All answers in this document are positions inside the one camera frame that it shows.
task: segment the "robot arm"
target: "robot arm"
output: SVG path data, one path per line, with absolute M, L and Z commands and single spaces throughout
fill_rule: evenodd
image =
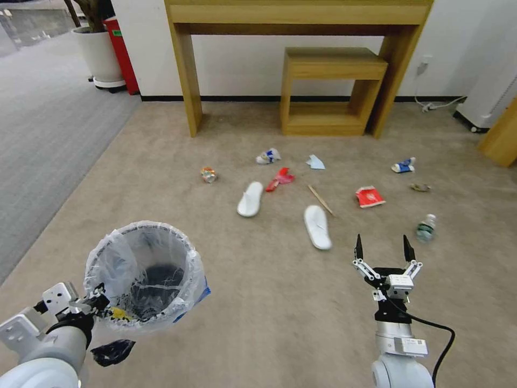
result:
M 70 282 L 62 282 L 43 292 L 43 299 L 34 307 L 0 324 L 0 340 L 19 356 L 19 365 L 0 378 L 0 387 L 77 388 L 92 340 L 94 316 L 108 305 L 104 285 L 79 298 Z M 57 323 L 45 332 L 46 312 Z
M 415 357 L 426 357 L 427 344 L 411 332 L 411 318 L 404 314 L 405 303 L 414 288 L 414 279 L 422 268 L 404 236 L 406 268 L 372 268 L 363 258 L 361 236 L 357 237 L 352 265 L 369 285 L 378 303 L 375 313 L 377 332 L 375 341 L 381 355 L 372 364 L 377 388 L 432 388 L 434 385 L 427 369 Z

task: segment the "black baseboard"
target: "black baseboard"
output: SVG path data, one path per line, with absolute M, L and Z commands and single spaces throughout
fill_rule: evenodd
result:
M 461 96 L 419 96 L 420 102 L 430 101 L 452 101 Z M 183 101 L 183 96 L 141 96 L 142 101 Z M 201 96 L 201 101 L 211 102 L 278 102 L 280 96 L 265 95 L 233 95 L 233 96 Z M 332 102 L 332 101 L 350 101 L 350 96 L 292 96 L 293 102 Z M 415 102 L 414 96 L 397 96 L 395 102 Z

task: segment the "red trash bin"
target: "red trash bin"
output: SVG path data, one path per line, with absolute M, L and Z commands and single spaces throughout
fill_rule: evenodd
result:
M 124 77 L 128 92 L 129 94 L 136 94 L 139 92 L 138 83 L 136 81 L 133 67 L 131 66 L 128 50 L 125 47 L 124 39 L 120 32 L 117 17 L 114 16 L 106 19 L 104 21 L 104 26 L 106 26 L 106 29 L 109 32 L 109 38 L 111 39 L 111 44 L 115 50 L 115 55 L 117 56 L 118 64 L 120 65 L 120 70 L 122 71 L 122 76 Z

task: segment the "black cable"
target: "black cable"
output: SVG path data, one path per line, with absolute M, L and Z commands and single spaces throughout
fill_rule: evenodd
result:
M 436 361 L 436 364 L 435 364 L 435 367 L 434 369 L 432 370 L 432 384 L 433 386 L 436 387 L 436 375 L 438 374 L 438 368 L 440 368 L 440 365 L 442 364 L 442 361 L 443 359 L 445 358 L 445 356 L 447 355 L 447 353 L 449 352 L 449 350 L 451 349 L 452 347 L 452 343 L 454 342 L 454 339 L 456 338 L 456 333 L 454 332 L 454 330 L 452 330 L 450 327 L 447 327 L 447 326 L 443 326 L 443 325 L 440 325 L 439 323 L 434 323 L 434 322 L 430 322 L 430 321 L 426 321 L 426 320 L 423 320 L 421 318 L 418 318 L 414 315 L 411 315 L 410 313 L 408 313 L 407 311 L 404 311 L 402 310 L 400 307 L 398 307 L 390 298 L 388 298 L 386 296 L 386 299 L 393 305 L 395 306 L 395 308 L 406 314 L 408 317 L 410 317 L 411 319 L 414 319 L 415 321 L 417 322 L 420 322 L 420 323 L 423 323 L 423 324 L 426 324 L 428 326 L 432 326 L 432 327 L 435 327 L 437 329 L 442 329 L 442 330 L 447 330 L 449 333 L 451 333 L 451 337 L 449 338 L 449 342 L 447 342 L 447 346 L 443 349 L 442 351 L 442 354 L 440 354 L 440 356 L 438 357 L 438 361 Z

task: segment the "green bottle label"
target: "green bottle label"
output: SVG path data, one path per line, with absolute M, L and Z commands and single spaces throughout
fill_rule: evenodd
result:
M 433 233 L 433 231 L 434 231 L 434 229 L 427 224 L 419 224 L 417 229 L 419 231 L 428 232 L 428 233 Z

